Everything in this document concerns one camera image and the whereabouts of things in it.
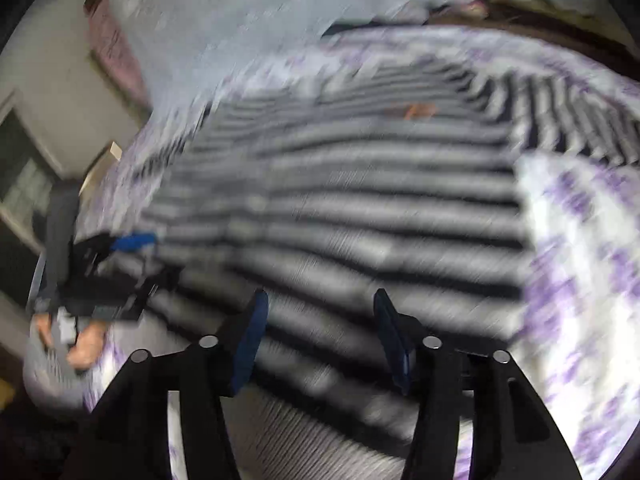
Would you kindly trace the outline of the person's left hand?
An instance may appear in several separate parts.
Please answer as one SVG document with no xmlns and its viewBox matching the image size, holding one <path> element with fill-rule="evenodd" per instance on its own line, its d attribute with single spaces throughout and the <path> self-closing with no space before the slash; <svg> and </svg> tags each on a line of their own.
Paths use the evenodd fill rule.
<svg viewBox="0 0 640 480">
<path fill-rule="evenodd" d="M 39 313 L 32 317 L 32 324 L 40 342 L 46 350 L 54 350 L 52 318 L 50 314 Z M 105 338 L 110 324 L 102 321 L 91 321 L 77 334 L 75 343 L 62 353 L 66 363 L 78 372 L 93 367 L 101 356 Z"/>
</svg>

